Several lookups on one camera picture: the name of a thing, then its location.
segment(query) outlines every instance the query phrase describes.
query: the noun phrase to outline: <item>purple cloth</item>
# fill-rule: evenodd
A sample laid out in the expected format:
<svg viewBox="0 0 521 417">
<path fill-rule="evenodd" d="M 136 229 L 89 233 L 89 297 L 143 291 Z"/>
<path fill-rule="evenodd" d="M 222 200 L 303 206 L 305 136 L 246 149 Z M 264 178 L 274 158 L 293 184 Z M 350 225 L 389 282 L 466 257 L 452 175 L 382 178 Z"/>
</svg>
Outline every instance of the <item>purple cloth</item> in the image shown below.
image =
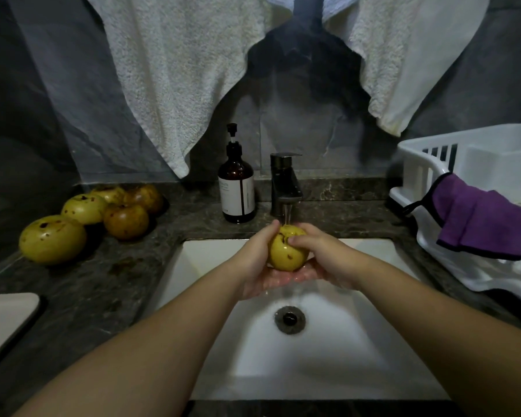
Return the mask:
<svg viewBox="0 0 521 417">
<path fill-rule="evenodd" d="M 521 260 L 521 206 L 495 190 L 468 186 L 448 173 L 404 211 L 417 206 L 424 206 L 442 227 L 438 245 L 493 259 Z"/>
</svg>

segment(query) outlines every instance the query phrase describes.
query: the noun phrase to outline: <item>sink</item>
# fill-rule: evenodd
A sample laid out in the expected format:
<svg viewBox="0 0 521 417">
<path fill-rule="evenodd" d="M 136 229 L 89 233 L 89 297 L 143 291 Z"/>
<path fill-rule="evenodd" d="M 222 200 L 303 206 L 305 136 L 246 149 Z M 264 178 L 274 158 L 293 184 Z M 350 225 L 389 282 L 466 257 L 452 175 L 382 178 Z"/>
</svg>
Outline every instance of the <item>sink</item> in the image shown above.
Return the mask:
<svg viewBox="0 0 521 417">
<path fill-rule="evenodd" d="M 184 242 L 144 315 L 229 259 L 245 241 Z M 391 240 L 342 241 L 424 281 Z M 287 315 L 287 324 L 282 324 L 282 315 L 296 308 L 300 312 Z M 293 325 L 293 316 L 302 320 L 301 312 L 302 330 L 301 322 Z M 280 316 L 278 325 L 276 313 Z M 298 333 L 284 333 L 279 329 L 282 326 Z M 191 398 L 449 399 L 421 359 L 364 295 L 326 281 L 292 284 L 240 301 L 213 345 Z"/>
</svg>

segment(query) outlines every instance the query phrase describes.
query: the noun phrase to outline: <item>black faucet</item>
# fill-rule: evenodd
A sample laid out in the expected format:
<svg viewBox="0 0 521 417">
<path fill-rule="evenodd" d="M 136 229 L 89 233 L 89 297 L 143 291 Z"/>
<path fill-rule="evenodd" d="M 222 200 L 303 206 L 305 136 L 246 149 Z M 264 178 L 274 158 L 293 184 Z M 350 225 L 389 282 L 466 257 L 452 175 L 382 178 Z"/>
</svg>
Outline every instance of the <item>black faucet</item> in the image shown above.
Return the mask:
<svg viewBox="0 0 521 417">
<path fill-rule="evenodd" d="M 274 217 L 284 217 L 283 205 L 301 202 L 303 192 L 292 168 L 292 157 L 298 153 L 281 152 L 270 154 L 270 170 L 272 174 L 272 208 Z"/>
</svg>

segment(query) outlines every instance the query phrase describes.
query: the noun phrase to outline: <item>person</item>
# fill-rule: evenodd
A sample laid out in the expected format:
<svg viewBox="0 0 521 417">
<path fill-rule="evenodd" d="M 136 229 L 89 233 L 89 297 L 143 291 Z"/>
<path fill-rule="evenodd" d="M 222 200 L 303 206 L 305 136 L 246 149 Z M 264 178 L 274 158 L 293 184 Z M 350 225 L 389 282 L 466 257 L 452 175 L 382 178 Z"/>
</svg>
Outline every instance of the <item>person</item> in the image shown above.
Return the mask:
<svg viewBox="0 0 521 417">
<path fill-rule="evenodd" d="M 15 417 L 179 416 L 239 300 L 292 281 L 359 290 L 468 415 L 521 416 L 521 330 L 469 308 L 311 224 L 289 239 L 314 259 L 289 273 L 266 266 L 274 221 L 153 315 L 81 358 Z"/>
</svg>

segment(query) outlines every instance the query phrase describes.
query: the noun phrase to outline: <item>towel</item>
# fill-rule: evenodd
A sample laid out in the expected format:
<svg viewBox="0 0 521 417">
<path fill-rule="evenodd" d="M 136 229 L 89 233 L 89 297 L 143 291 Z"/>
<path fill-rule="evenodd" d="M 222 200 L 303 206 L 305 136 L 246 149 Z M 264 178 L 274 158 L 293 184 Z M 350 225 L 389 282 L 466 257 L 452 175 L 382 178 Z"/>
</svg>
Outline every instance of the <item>towel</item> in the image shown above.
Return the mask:
<svg viewBox="0 0 521 417">
<path fill-rule="evenodd" d="M 346 43 L 363 58 L 361 85 L 379 127 L 401 136 L 424 97 L 473 38 L 488 3 L 359 0 Z"/>
<path fill-rule="evenodd" d="M 403 212 L 418 206 L 424 206 L 442 227 L 439 246 L 491 259 L 521 260 L 521 206 L 497 191 L 480 190 L 445 173 Z"/>
<path fill-rule="evenodd" d="M 218 102 L 266 33 L 265 0 L 89 0 L 125 99 L 179 177 Z"/>
<path fill-rule="evenodd" d="M 267 0 L 269 3 L 275 6 L 285 7 L 286 9 L 293 11 L 294 3 L 296 0 Z M 310 0 L 297 0 L 299 3 L 309 2 Z M 327 21 L 331 17 L 335 16 L 342 10 L 347 9 L 357 0 L 324 0 L 322 7 L 322 21 Z"/>
</svg>

